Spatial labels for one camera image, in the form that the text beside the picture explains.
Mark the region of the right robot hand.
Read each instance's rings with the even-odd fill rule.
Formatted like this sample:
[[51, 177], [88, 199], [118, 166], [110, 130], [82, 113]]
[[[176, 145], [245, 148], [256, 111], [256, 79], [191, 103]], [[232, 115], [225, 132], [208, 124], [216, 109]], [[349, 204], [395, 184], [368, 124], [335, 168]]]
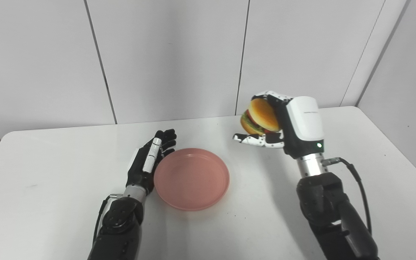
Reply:
[[325, 150], [322, 119], [313, 97], [258, 93], [252, 96], [240, 123], [246, 133], [233, 135], [238, 143], [282, 148], [294, 159]]

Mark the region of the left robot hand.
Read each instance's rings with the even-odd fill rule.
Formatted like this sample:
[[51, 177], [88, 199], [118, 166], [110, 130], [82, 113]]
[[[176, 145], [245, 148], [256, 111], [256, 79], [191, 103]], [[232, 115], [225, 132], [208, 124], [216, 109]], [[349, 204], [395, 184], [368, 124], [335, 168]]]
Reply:
[[175, 151], [175, 129], [158, 130], [144, 146], [137, 150], [127, 173], [128, 186], [138, 186], [149, 195], [155, 188], [155, 171], [160, 162]]

